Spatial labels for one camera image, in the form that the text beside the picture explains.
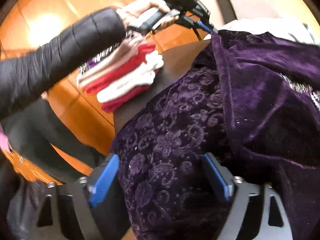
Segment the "person's left hand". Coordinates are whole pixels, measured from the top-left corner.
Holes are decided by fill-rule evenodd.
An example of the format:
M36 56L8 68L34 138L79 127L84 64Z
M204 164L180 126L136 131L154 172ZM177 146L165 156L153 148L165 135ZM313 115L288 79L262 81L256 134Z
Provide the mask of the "person's left hand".
M116 9L126 30L143 36L170 27L179 19L180 12L170 9L164 0L136 0Z

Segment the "black jacket left forearm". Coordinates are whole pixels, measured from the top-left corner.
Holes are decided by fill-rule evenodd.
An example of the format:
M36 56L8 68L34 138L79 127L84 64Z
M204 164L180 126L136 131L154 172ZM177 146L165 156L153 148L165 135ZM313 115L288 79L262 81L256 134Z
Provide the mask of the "black jacket left forearm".
M27 107L126 34L112 8L98 10L23 56L1 61L1 119Z

